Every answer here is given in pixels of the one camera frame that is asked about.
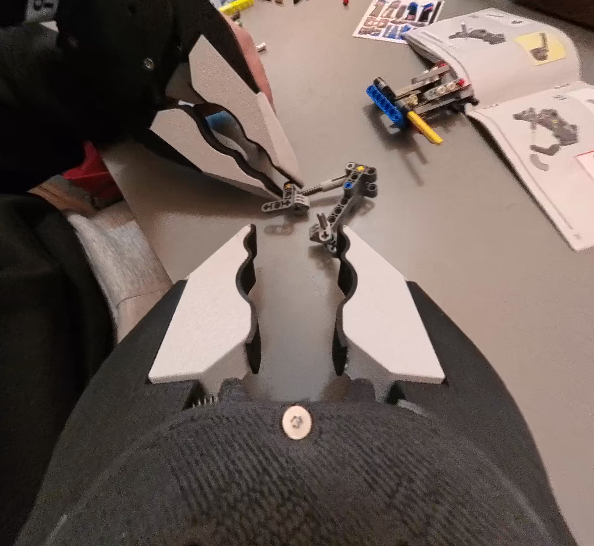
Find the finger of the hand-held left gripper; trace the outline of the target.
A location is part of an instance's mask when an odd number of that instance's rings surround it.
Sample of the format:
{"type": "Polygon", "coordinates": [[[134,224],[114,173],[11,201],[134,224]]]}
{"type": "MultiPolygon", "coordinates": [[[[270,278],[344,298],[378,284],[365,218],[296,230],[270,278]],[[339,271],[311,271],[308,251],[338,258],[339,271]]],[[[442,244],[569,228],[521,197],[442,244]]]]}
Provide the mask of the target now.
{"type": "Polygon", "coordinates": [[[197,39],[188,59],[191,85],[198,96],[230,113],[272,166],[302,186],[297,156],[266,95],[254,92],[204,35],[197,39]]]}
{"type": "Polygon", "coordinates": [[[150,126],[150,149],[223,183],[265,199],[282,195],[293,182],[293,149],[271,107],[231,114],[240,133],[255,150],[247,157],[239,143],[222,142],[201,107],[169,107],[157,112],[150,126]]]}

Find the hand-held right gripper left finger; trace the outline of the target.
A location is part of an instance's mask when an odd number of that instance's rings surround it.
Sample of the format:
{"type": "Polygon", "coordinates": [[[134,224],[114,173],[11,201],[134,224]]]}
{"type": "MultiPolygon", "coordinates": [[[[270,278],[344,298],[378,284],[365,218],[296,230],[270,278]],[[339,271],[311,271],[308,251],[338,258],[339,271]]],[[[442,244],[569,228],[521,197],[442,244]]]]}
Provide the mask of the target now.
{"type": "Polygon", "coordinates": [[[249,224],[187,276],[148,373],[153,385],[221,385],[258,374],[261,336],[249,297],[256,254],[256,226],[249,224]]]}

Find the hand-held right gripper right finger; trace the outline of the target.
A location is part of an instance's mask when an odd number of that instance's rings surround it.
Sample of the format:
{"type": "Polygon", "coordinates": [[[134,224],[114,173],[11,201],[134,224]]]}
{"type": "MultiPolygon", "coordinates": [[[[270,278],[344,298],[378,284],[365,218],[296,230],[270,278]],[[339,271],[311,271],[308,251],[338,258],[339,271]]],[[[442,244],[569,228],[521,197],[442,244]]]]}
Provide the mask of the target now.
{"type": "Polygon", "coordinates": [[[408,281],[353,230],[337,232],[338,304],[332,362],[338,376],[372,383],[384,401],[396,382],[446,380],[408,281]]]}

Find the grey lego shock absorber subassembly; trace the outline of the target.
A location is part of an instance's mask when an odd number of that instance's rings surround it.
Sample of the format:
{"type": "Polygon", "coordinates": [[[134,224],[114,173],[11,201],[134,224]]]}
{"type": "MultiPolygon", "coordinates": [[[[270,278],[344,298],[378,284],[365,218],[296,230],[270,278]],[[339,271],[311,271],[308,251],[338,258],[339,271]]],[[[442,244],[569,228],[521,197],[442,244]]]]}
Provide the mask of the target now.
{"type": "Polygon", "coordinates": [[[283,186],[280,199],[293,198],[296,202],[296,209],[271,214],[307,215],[311,196],[339,190],[341,196],[329,215],[318,213],[316,215],[317,223],[309,229],[310,241],[323,245],[333,256],[336,256],[338,254],[338,230],[342,221],[358,208],[364,199],[377,197],[377,179],[378,171],[375,167],[351,161],[345,165],[344,175],[325,180],[310,188],[301,189],[297,184],[287,181],[283,186]]]}

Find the person's left forearm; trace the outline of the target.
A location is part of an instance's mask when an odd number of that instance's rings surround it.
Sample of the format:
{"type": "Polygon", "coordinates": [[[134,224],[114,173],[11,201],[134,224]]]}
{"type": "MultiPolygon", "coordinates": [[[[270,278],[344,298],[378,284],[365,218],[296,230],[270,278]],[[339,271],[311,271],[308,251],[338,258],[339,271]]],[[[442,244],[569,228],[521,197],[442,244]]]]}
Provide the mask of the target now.
{"type": "Polygon", "coordinates": [[[147,127],[145,99],[106,97],[80,78],[41,25],[1,27],[1,194],[25,194],[79,167],[87,142],[110,145],[147,127]]]}

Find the lego chassis assembly blue beam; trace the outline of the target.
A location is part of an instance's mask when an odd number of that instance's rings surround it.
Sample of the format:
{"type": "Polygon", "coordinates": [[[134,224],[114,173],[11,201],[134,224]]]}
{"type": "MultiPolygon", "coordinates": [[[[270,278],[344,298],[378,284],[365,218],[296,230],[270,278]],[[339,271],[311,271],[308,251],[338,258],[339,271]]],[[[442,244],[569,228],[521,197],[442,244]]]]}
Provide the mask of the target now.
{"type": "Polygon", "coordinates": [[[399,130],[413,128],[434,145],[441,145],[443,140],[429,125],[429,116],[441,109],[463,112],[466,105],[479,104],[471,83],[457,76],[444,61],[423,71],[410,85],[399,90],[393,90],[384,79],[377,77],[366,93],[395,127],[399,130]]]}

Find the lego sticker sheet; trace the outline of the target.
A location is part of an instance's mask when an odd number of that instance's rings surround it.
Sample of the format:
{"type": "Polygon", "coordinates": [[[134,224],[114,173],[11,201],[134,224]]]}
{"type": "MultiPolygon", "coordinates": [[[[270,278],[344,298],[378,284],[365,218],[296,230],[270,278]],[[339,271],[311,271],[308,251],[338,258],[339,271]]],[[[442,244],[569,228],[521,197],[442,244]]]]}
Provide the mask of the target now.
{"type": "Polygon", "coordinates": [[[443,0],[372,0],[354,38],[406,44],[406,34],[437,22],[443,0]]]}

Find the lego instruction booklet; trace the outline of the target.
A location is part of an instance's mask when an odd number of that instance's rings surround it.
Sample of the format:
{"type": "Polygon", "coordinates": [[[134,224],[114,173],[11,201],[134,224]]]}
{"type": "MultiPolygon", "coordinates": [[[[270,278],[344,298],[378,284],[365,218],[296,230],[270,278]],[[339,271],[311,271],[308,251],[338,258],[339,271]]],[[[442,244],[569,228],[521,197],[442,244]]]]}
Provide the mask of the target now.
{"type": "Polygon", "coordinates": [[[466,115],[491,135],[570,247],[593,247],[593,85],[561,30],[496,8],[405,34],[469,84],[466,115]]]}

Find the person's left hand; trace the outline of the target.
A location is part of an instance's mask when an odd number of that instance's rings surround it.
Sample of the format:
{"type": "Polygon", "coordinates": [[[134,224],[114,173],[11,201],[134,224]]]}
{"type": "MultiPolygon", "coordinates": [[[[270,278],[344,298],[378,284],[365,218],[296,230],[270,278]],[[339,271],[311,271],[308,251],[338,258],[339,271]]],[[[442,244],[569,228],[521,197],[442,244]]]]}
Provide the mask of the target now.
{"type": "Polygon", "coordinates": [[[249,67],[249,70],[256,82],[259,90],[265,94],[271,107],[276,111],[273,101],[272,90],[270,82],[265,73],[264,65],[260,59],[260,54],[257,51],[256,44],[252,39],[250,33],[241,26],[238,26],[234,21],[227,20],[231,29],[234,32],[234,36],[237,39],[243,57],[249,67]]]}

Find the person's grey trousers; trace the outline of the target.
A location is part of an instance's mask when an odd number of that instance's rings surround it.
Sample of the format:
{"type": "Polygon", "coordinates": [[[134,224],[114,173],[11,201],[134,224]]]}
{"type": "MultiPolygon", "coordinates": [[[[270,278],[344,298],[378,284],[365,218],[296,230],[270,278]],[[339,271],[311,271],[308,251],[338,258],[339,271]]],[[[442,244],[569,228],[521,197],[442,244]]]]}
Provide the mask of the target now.
{"type": "Polygon", "coordinates": [[[145,317],[173,283],[125,202],[67,220],[83,246],[115,324],[116,342],[145,317]]]}

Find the red fabric item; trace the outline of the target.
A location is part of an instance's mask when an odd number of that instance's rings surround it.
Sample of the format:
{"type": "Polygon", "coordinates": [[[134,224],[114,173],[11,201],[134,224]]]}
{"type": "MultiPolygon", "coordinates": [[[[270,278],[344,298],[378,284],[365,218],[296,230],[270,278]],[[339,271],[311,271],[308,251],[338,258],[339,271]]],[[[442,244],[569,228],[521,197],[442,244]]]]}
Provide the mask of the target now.
{"type": "Polygon", "coordinates": [[[83,162],[64,171],[62,177],[85,192],[97,207],[104,208],[122,201],[123,194],[98,150],[89,141],[83,144],[83,149],[83,162]]]}

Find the person's black jacket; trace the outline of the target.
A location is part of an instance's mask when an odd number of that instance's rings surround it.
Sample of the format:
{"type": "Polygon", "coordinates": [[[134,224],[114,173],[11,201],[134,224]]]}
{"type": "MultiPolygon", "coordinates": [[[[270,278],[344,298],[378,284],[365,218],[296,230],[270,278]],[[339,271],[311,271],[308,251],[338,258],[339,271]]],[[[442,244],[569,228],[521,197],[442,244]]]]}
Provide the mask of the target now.
{"type": "Polygon", "coordinates": [[[2,194],[1,545],[16,540],[113,346],[108,304],[66,217],[36,195],[2,194]]]}

